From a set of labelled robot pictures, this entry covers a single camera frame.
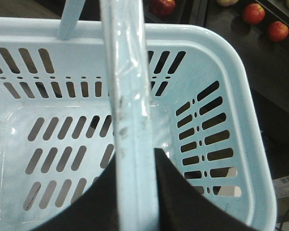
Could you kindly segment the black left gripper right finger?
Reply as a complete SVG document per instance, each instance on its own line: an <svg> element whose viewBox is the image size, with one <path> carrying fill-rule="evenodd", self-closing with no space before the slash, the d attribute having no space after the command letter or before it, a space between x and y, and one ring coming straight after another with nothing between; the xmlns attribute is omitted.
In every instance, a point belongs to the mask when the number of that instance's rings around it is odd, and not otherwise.
<svg viewBox="0 0 289 231"><path fill-rule="evenodd" d="M161 231L254 231L214 205L182 176L163 149L155 148Z"/></svg>

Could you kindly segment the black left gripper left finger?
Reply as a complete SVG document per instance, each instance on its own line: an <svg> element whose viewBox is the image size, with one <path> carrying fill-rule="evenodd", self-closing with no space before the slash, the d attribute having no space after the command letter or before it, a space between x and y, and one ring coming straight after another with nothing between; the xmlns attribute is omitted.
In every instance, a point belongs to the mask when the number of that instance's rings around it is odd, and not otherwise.
<svg viewBox="0 0 289 231"><path fill-rule="evenodd" d="M71 206L35 231L118 231L115 155L100 177Z"/></svg>

